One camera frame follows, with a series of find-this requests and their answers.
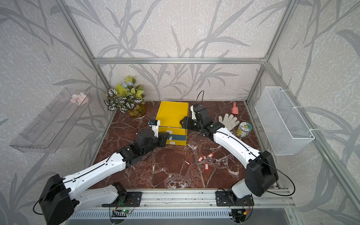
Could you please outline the yellow drawer cabinet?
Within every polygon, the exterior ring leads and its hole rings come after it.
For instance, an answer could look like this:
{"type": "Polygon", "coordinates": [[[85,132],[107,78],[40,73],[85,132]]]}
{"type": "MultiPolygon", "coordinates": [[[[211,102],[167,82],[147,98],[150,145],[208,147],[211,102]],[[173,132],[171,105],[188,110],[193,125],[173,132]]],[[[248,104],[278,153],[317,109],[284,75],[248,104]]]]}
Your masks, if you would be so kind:
{"type": "Polygon", "coordinates": [[[189,103],[162,101],[156,116],[160,127],[182,128],[180,121],[188,116],[189,103]]]}

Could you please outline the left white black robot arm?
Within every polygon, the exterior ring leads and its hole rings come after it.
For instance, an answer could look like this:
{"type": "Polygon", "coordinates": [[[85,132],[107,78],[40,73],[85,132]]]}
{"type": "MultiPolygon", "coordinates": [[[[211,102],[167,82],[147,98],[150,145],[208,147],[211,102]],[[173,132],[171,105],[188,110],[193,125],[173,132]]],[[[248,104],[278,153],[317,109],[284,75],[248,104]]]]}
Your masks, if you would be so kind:
{"type": "Polygon", "coordinates": [[[101,204],[112,204],[122,194],[120,185],[89,191],[88,188],[114,173],[125,170],[157,147],[164,148],[169,133],[155,134],[152,129],[139,132],[136,140],[122,147],[108,158],[82,171],[65,177],[50,177],[39,197],[38,204],[48,225],[59,225],[76,211],[101,204]]]}

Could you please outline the yellow top drawer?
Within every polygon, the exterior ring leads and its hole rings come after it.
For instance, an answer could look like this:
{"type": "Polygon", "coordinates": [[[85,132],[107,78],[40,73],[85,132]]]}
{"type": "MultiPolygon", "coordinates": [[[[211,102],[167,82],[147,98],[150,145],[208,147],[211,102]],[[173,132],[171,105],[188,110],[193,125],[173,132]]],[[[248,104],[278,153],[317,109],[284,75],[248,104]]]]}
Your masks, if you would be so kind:
{"type": "Polygon", "coordinates": [[[186,129],[178,127],[159,127],[159,133],[168,132],[171,135],[187,136],[188,132],[186,129]]]}

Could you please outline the keys with red tags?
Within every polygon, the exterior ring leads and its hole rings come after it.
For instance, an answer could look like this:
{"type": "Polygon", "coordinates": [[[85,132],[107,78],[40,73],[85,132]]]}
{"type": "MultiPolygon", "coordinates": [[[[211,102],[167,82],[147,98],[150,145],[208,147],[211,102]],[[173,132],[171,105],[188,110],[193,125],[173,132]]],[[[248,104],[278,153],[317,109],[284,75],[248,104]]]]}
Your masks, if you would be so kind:
{"type": "Polygon", "coordinates": [[[200,164],[203,163],[205,171],[209,171],[210,165],[213,163],[213,157],[214,157],[214,153],[210,153],[208,155],[202,155],[197,159],[197,162],[200,164]]]}

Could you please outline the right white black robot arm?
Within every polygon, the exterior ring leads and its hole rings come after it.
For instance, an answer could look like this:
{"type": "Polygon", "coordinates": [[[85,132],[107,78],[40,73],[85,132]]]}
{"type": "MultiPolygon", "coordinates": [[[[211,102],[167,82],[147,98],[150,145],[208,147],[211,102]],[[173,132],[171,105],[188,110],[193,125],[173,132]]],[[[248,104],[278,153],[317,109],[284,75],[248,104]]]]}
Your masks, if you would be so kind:
{"type": "Polygon", "coordinates": [[[221,145],[243,164],[246,169],[245,178],[231,188],[237,198],[248,195],[260,197],[278,180],[272,155],[268,151],[260,152],[245,144],[222,123],[211,119],[197,121],[184,117],[180,124],[183,128],[197,131],[221,145]]]}

